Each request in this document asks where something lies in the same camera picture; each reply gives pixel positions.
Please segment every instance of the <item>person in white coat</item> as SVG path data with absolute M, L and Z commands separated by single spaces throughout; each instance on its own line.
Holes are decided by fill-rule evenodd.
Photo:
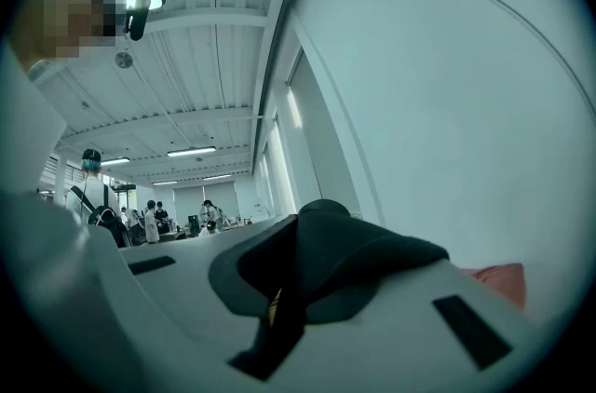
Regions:
M 209 236 L 211 234 L 218 234 L 220 230 L 215 227 L 215 221 L 207 221 L 207 225 L 201 229 L 198 234 L 199 237 Z
M 156 202 L 152 199 L 147 201 L 147 212 L 145 213 L 145 235 L 149 244 L 159 242 L 159 231 L 157 230 L 157 221 L 155 217 Z
M 127 228 L 132 233 L 132 245 L 140 246 L 142 244 L 142 236 L 144 236 L 144 229 L 141 225 L 141 217 L 137 210 L 129 208 L 126 212 L 129 223 Z
M 224 220 L 220 215 L 220 209 L 217 206 L 213 206 L 213 203 L 208 199 L 205 200 L 203 206 L 207 209 L 207 217 L 209 221 L 214 221 L 217 229 L 221 230 L 224 225 Z

